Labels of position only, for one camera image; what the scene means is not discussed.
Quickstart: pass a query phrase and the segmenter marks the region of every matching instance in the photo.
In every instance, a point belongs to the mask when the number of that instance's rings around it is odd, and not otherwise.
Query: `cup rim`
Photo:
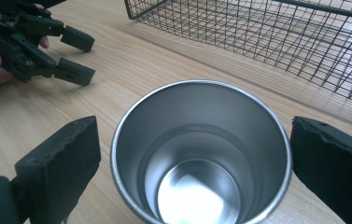
[[[118,140],[120,137],[120,132],[122,130],[123,124],[126,121],[127,118],[129,118],[129,115],[140,105],[142,104],[147,98],[150,96],[157,94],[161,91],[164,91],[168,88],[174,87],[174,86],[179,86],[179,85],[185,85],[185,84],[208,84],[208,85],[216,85],[216,86],[221,86],[225,88],[229,88],[235,91],[239,91],[240,93],[244,94],[245,96],[249,97],[251,100],[259,104],[274,120],[276,123],[276,126],[278,127],[279,131],[281,132],[281,135],[283,137],[283,141],[286,146],[286,171],[284,175],[284,179],[281,183],[281,186],[279,188],[279,191],[275,195],[275,197],[271,200],[271,202],[263,209],[258,215],[255,217],[251,218],[250,220],[246,221],[245,223],[247,224],[252,224],[252,223],[259,223],[266,219],[269,215],[273,213],[273,211],[276,209],[276,207],[280,204],[281,200],[284,198],[287,189],[289,187],[289,182],[291,180],[291,175],[292,175],[292,152],[291,152],[291,146],[289,143],[289,137],[287,135],[287,132],[281,123],[280,119],[277,117],[274,111],[272,111],[263,101],[261,101],[259,98],[254,96],[253,94],[249,93],[248,91],[245,91],[243,89],[240,89],[238,87],[235,87],[233,85],[224,83],[224,82],[219,82],[219,81],[214,81],[214,80],[205,80],[205,79],[194,79],[194,80],[184,80],[184,81],[178,81],[174,82],[168,85],[165,85],[163,87],[158,88],[157,90],[151,91],[147,95],[143,96],[140,100],[138,100],[136,103],[132,105],[131,108],[128,109],[128,111],[124,114],[122,119],[120,120],[120,123],[118,124],[118,127],[114,133],[113,139],[112,139],[112,144],[111,144],[111,151],[110,151],[110,168],[112,172],[112,176],[114,178],[115,185],[117,186],[118,191],[120,192],[120,196],[123,198],[123,200],[128,204],[132,210],[138,214],[142,219],[149,223],[154,223],[154,224],[160,224],[160,222],[157,218],[147,214],[143,209],[138,206],[130,194],[128,193],[127,189],[124,187],[122,180],[120,178],[120,173],[117,167],[117,145],[118,145]]]

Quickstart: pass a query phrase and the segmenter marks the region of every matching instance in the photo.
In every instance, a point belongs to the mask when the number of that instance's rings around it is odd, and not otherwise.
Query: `wooden table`
[[[352,102],[270,65],[164,34],[130,21],[123,1],[69,0],[51,9],[96,39],[81,53],[50,39],[47,54],[96,70],[92,84],[80,88],[55,78],[13,80],[0,89],[0,175],[15,176],[14,164],[66,123],[98,119],[102,161],[69,223],[141,223],[120,197],[109,168],[113,133],[125,112],[145,94],[179,80],[212,79],[259,97],[290,134],[294,116],[319,119],[352,135]],[[293,175],[282,203],[266,223],[342,223]]]

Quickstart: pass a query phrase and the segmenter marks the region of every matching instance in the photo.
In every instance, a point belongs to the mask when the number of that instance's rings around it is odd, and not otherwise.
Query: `cup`
[[[123,200],[148,223],[257,223],[287,191],[291,150],[274,112],[209,80],[155,90],[126,113],[110,163]]]

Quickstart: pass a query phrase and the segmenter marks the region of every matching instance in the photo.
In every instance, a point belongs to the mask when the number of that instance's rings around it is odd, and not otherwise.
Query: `wire basket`
[[[283,68],[352,100],[352,0],[125,0],[129,18]]]

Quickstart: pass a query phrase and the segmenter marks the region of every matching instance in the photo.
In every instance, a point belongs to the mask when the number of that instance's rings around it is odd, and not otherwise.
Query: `metal grid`
[[[352,100],[350,0],[125,3],[132,20],[283,68]]]

